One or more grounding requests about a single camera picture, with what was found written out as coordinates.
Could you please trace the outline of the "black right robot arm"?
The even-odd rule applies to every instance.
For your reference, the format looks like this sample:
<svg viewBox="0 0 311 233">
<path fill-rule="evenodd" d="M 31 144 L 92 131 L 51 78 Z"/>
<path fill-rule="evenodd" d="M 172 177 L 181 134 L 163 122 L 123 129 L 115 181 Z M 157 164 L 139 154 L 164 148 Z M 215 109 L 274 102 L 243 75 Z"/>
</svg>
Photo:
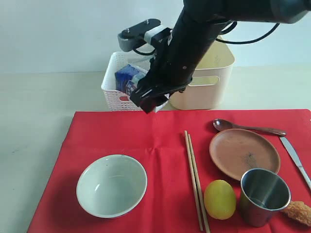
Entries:
<svg viewBox="0 0 311 233">
<path fill-rule="evenodd" d="M 152 45 L 156 52 L 131 101 L 149 113 L 169 95 L 184 91 L 198 63 L 229 23 L 293 24 L 310 9 L 308 0 L 186 0 L 172 29 L 155 19 L 131 27 L 129 35 Z"/>
</svg>

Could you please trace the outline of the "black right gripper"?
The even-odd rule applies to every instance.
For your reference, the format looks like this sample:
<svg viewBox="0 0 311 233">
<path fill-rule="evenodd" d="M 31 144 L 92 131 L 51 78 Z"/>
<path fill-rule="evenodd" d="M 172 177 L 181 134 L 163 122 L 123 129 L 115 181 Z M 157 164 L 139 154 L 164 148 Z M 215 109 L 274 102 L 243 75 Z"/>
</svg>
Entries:
<svg viewBox="0 0 311 233">
<path fill-rule="evenodd" d="M 145 113 L 157 112 L 169 100 L 169 93 L 185 89 L 191 76 L 216 39 L 214 26 L 175 26 L 172 39 L 161 48 L 146 77 L 139 81 L 130 100 Z"/>
</svg>

